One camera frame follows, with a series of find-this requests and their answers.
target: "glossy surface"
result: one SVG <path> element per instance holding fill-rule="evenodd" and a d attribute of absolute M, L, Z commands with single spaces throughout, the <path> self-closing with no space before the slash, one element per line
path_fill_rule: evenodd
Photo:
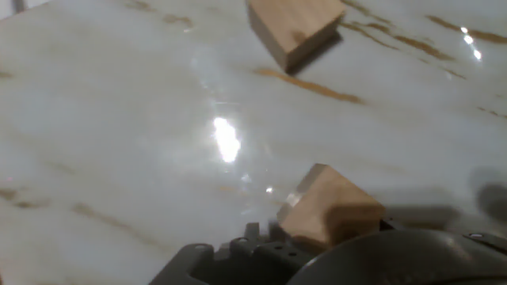
<path fill-rule="evenodd" d="M 183 245 L 266 224 L 317 162 L 504 234 L 476 196 L 507 173 L 507 3 L 346 3 L 343 41 L 297 79 L 244 1 L 56 0 L 0 22 L 4 283 L 148 283 Z"/>

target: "wooden block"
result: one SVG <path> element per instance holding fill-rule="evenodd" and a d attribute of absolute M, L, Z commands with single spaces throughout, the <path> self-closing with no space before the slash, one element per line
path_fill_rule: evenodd
<path fill-rule="evenodd" d="M 273 58 L 289 70 L 336 33 L 340 0 L 250 0 L 249 17 Z"/>
<path fill-rule="evenodd" d="M 385 208 L 328 165 L 314 165 L 297 192 L 305 194 L 280 220 L 296 241 L 329 249 L 379 230 Z"/>

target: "brown marble vein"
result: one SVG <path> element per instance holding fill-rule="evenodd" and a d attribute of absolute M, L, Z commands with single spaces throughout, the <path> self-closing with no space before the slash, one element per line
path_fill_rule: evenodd
<path fill-rule="evenodd" d="M 125 4 L 125 7 L 144 12 L 156 11 L 156 9 L 151 8 L 150 4 L 144 1 L 130 1 L 129 3 Z"/>
<path fill-rule="evenodd" d="M 359 27 L 359 25 L 356 24 L 356 22 L 352 23 L 352 24 L 349 24 L 349 23 L 340 23 L 340 26 L 341 27 L 344 27 L 346 29 L 349 29 L 351 31 L 355 31 L 355 32 L 358 32 L 360 33 L 361 35 L 367 37 L 368 39 L 370 40 L 373 40 L 374 42 L 386 47 L 386 48 L 390 48 L 390 49 L 394 49 L 396 51 L 399 51 L 399 48 L 397 47 L 393 47 L 389 44 L 385 44 L 383 43 L 382 41 L 380 40 L 377 40 L 374 36 L 370 35 L 369 33 L 367 33 L 366 31 L 364 31 L 362 28 Z"/>
<path fill-rule="evenodd" d="M 181 23 L 185 24 L 189 29 L 193 28 L 193 22 L 189 17 L 178 17 L 173 14 L 167 14 L 164 16 L 164 18 L 162 20 L 167 24 L 181 22 Z"/>
<path fill-rule="evenodd" d="M 38 209 L 49 205 L 48 200 L 36 202 L 19 201 L 19 190 L 14 188 L 0 188 L 0 198 L 10 202 L 11 206 L 20 209 Z"/>
<path fill-rule="evenodd" d="M 0 188 L 0 198 L 4 199 L 5 201 L 12 201 L 16 199 L 17 197 L 17 191 L 12 188 Z"/>
<path fill-rule="evenodd" d="M 255 73 L 264 75 L 264 76 L 270 76 L 274 78 L 279 78 L 287 83 L 293 84 L 294 86 L 298 86 L 300 88 L 310 90 L 314 93 L 323 95 L 325 97 L 331 97 L 333 99 L 337 99 L 339 101 L 346 101 L 354 104 L 364 105 L 364 101 L 355 95 L 349 95 L 344 93 L 338 93 L 336 91 L 333 91 L 325 86 L 315 84 L 313 82 L 305 82 L 302 80 L 299 80 L 297 78 L 293 78 L 291 76 L 287 76 L 285 74 L 281 74 L 279 72 L 276 72 L 274 70 L 270 69 L 259 69 L 256 70 Z"/>
<path fill-rule="evenodd" d="M 493 116 L 497 116 L 497 117 L 501 117 L 501 118 L 507 119 L 507 115 L 501 115 L 501 114 L 498 114 L 495 111 L 489 111 L 489 110 L 486 110 L 486 109 L 481 108 L 481 107 L 477 107 L 477 109 L 479 109 L 481 111 L 484 111 L 484 112 L 488 112 L 489 114 L 491 114 Z"/>
<path fill-rule="evenodd" d="M 0 78 L 12 78 L 13 75 L 9 72 L 0 71 Z"/>
<path fill-rule="evenodd" d="M 343 2 L 345 5 L 349 6 L 350 8 L 355 9 L 359 13 L 362 13 L 366 17 L 372 17 L 372 18 L 376 19 L 377 21 L 383 22 L 384 24 L 392 25 L 391 21 L 389 21 L 388 19 L 384 19 L 382 17 L 379 17 L 379 16 L 373 14 L 370 9 L 362 6 L 360 3 L 358 3 L 354 0 L 341 0 L 341 2 Z"/>
<path fill-rule="evenodd" d="M 128 234 L 129 236 L 131 236 L 132 238 L 134 238 L 135 240 L 143 243 L 144 245 L 155 246 L 164 251 L 169 250 L 166 246 L 159 244 L 155 239 L 149 237 L 145 233 L 133 228 L 132 226 L 129 226 L 124 222 L 121 222 L 117 218 L 99 213 L 95 211 L 92 207 L 84 203 L 76 203 L 72 207 L 72 211 L 78 215 L 87 217 L 88 219 L 96 220 L 98 222 L 102 222 L 108 226 L 111 226 L 112 228 L 121 230 L 126 234 Z"/>
<path fill-rule="evenodd" d="M 428 16 L 426 16 L 426 18 L 428 18 L 433 23 L 435 23 L 437 25 L 440 25 L 440 26 L 442 26 L 442 27 L 444 27 L 446 29 L 451 29 L 451 30 L 456 31 L 456 32 L 462 32 L 460 26 L 451 24 L 451 23 L 449 23 L 447 21 L 442 20 L 439 17 L 429 16 L 428 15 Z M 507 44 L 507 37 L 505 37 L 505 36 L 500 36 L 500 35 L 497 35 L 497 34 L 493 34 L 492 32 L 482 32 L 482 31 L 479 31 L 479 30 L 476 30 L 476 29 L 472 29 L 472 28 L 468 28 L 468 27 L 466 27 L 466 28 L 468 30 L 468 34 L 471 37 L 473 37 L 474 39 L 485 40 L 485 41 L 488 41 L 488 42 L 493 43 L 493 44 Z"/>
<path fill-rule="evenodd" d="M 439 60 L 455 60 L 455 58 L 453 58 L 452 56 L 446 55 L 442 51 L 437 50 L 436 48 L 430 46 L 429 44 L 427 44 L 425 42 L 422 42 L 420 40 L 410 39 L 409 37 L 406 37 L 406 36 L 394 35 L 391 32 L 391 29 L 389 27 L 379 25 L 376 23 L 369 23 L 369 24 L 366 24 L 365 26 L 369 27 L 369 28 L 377 29 L 380 32 L 383 32 L 386 35 L 392 37 L 393 39 L 400 41 L 404 44 L 410 45 L 411 47 L 416 48 L 420 51 L 423 51 L 426 54 L 431 55 Z"/>
<path fill-rule="evenodd" d="M 442 70 L 444 70 L 444 71 L 447 71 L 448 73 L 450 73 L 450 74 L 452 74 L 452 75 L 454 75 L 454 76 L 456 76 L 456 77 L 459 77 L 459 78 L 461 78 L 461 79 L 467 80 L 467 78 L 466 78 L 466 77 L 464 77 L 464 76 L 463 76 L 463 75 L 461 75 L 461 74 L 457 74 L 457 73 L 456 73 L 455 71 L 453 71 L 453 70 L 450 70 L 450 69 L 448 69 L 448 68 L 443 68 L 443 67 L 441 67 L 441 69 L 442 69 Z"/>

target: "table surface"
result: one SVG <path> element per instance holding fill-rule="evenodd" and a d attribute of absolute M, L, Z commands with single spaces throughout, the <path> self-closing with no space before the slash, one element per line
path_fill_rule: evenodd
<path fill-rule="evenodd" d="M 507 173 L 507 2 L 344 2 L 341 42 L 296 78 L 243 0 L 55 0 L 0 22 L 4 283 L 148 283 L 183 245 L 265 225 L 314 163 L 505 234 L 485 204 L 505 194 L 488 185 Z"/>

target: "light wood block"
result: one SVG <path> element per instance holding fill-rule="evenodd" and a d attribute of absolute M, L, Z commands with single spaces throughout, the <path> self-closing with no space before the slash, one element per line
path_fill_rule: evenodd
<path fill-rule="evenodd" d="M 305 194 L 280 221 L 296 241 L 329 249 L 379 230 L 382 204 L 328 165 L 314 165 L 297 192 Z"/>
<path fill-rule="evenodd" d="M 273 58 L 290 70 L 336 34 L 340 0 L 250 0 L 249 17 Z"/>

